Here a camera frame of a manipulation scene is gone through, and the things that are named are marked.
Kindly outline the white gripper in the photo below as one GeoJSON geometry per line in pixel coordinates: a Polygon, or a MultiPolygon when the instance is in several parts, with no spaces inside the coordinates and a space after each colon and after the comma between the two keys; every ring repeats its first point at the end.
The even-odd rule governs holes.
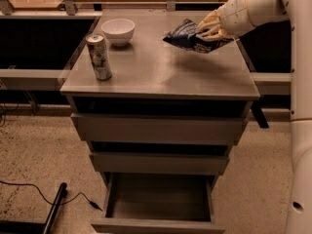
{"type": "Polygon", "coordinates": [[[287,20],[282,0],[228,0],[219,10],[213,10],[197,25],[199,37],[216,41],[243,36],[269,22],[287,20]]]}

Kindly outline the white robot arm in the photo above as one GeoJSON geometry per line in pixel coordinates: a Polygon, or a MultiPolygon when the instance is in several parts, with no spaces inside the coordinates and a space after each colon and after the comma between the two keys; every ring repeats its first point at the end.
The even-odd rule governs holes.
{"type": "Polygon", "coordinates": [[[197,26],[205,41],[291,23],[292,190],[285,234],[312,234],[312,0],[228,0],[197,26]]]}

